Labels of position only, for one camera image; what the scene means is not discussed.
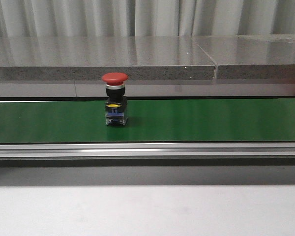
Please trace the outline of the aluminium conveyor frame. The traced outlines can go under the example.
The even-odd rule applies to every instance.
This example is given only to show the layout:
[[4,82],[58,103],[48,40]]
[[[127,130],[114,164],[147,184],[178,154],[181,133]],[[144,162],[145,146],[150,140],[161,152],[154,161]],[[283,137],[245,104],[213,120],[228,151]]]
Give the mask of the aluminium conveyor frame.
[[295,158],[295,142],[0,145],[0,160]]

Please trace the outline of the grey stone counter left slab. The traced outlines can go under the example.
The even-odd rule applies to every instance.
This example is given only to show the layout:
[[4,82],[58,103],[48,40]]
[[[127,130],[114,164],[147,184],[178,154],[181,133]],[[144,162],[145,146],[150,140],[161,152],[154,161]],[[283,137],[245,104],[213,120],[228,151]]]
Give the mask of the grey stone counter left slab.
[[0,37],[0,81],[211,80],[214,64],[189,37]]

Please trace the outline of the grey stone counter slab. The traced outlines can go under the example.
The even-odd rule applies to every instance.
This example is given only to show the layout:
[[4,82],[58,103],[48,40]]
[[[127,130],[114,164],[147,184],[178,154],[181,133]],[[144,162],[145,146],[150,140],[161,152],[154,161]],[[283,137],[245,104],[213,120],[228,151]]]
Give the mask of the grey stone counter slab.
[[211,80],[214,64],[189,37],[0,37],[0,81]]
[[294,35],[193,36],[214,61],[218,80],[295,82]]

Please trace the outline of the green conveyor belt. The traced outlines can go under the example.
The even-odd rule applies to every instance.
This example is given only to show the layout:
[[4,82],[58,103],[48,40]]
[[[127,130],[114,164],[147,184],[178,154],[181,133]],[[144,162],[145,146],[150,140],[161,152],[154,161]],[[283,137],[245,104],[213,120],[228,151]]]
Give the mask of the green conveyor belt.
[[126,126],[104,101],[0,102],[0,143],[295,141],[295,98],[130,100]]

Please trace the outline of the grey stone counter right slab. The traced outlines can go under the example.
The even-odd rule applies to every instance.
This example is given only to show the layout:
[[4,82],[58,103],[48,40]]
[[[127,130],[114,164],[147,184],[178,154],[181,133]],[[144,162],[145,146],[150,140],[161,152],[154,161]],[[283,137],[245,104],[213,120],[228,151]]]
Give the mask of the grey stone counter right slab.
[[218,80],[295,82],[294,35],[193,36],[214,61]]

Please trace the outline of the red mushroom push button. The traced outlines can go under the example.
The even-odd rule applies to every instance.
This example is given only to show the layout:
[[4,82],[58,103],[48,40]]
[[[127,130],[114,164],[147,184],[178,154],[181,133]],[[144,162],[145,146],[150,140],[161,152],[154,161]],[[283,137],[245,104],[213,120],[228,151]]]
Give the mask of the red mushroom push button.
[[106,125],[126,126],[128,116],[124,82],[127,79],[128,75],[121,72],[106,73],[102,76],[108,96],[105,103]]

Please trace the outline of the white pleated curtain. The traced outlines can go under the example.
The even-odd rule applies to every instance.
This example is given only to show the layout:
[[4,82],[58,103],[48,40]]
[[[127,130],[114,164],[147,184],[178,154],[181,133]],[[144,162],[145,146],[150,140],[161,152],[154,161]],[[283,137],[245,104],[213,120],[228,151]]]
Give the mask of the white pleated curtain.
[[295,0],[0,0],[0,36],[295,34]]

